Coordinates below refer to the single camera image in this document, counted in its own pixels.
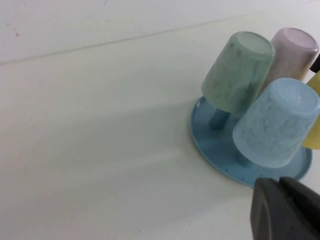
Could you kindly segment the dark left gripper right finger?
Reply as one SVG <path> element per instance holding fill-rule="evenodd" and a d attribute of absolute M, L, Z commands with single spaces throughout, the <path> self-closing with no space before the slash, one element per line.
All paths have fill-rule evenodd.
<path fill-rule="evenodd" d="M 320 231 L 320 195 L 291 177 L 281 177 L 280 185 L 291 197 L 311 226 Z"/>

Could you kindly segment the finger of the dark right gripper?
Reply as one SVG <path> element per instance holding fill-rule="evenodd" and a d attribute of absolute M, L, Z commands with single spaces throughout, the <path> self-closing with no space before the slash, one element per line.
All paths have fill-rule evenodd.
<path fill-rule="evenodd" d="M 320 54 L 314 60 L 313 64 L 309 68 L 313 73 L 318 73 L 320 71 Z"/>

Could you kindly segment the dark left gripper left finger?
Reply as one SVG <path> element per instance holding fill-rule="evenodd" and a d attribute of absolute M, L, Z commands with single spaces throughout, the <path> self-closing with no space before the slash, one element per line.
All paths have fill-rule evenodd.
<path fill-rule="evenodd" d="M 280 180 L 258 178 L 250 210 L 255 240 L 318 240 L 317 232 L 302 215 Z"/>

